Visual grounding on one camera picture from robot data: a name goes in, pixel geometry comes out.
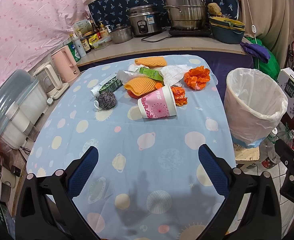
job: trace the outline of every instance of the pink kettle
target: pink kettle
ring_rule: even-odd
[[[52,54],[51,58],[65,82],[71,82],[80,75],[77,63],[67,45]]]

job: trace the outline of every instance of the electric kettle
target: electric kettle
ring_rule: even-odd
[[[59,74],[56,74],[50,62],[46,62],[37,68],[33,76],[39,80],[47,97],[54,100],[60,98],[69,87],[68,83],[62,83]]]
[[[65,82],[71,82],[80,75],[77,63],[68,46],[64,46],[51,55],[61,78]]]

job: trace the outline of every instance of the tile floor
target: tile floor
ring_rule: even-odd
[[[259,164],[256,168],[246,173],[252,174],[252,175],[260,175],[263,171],[266,171],[266,170],[270,172],[273,182],[275,184],[276,192],[279,199],[280,209],[281,209],[281,216],[282,216],[282,235],[284,235],[287,232],[287,229],[289,228],[292,222],[292,219],[294,217],[294,203],[289,201],[287,198],[280,196],[279,194],[279,189],[283,185],[287,168],[285,167],[283,163],[279,163],[278,165],[274,166],[271,169],[265,169],[261,164]],[[231,224],[231,227],[229,228],[229,232],[236,230],[236,228],[238,227],[241,221],[241,218],[244,215],[244,212],[249,200],[249,196],[250,194],[244,195],[238,210],[238,219],[235,219],[234,222]]]

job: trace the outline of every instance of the white kettle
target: white kettle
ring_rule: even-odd
[[[48,98],[54,100],[60,98],[69,87],[68,83],[62,83],[50,62],[42,64],[33,74],[36,77]]]

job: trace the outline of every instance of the stainless steel pot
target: stainless steel pot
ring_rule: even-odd
[[[170,24],[178,30],[202,29],[206,20],[205,0],[164,0]]]
[[[156,5],[142,5],[130,8],[128,16],[135,37],[161,32],[159,11]]]
[[[121,26],[121,24],[116,25],[117,28],[110,32],[111,40],[118,44],[125,41],[129,41],[133,37],[133,31],[131,26]]]

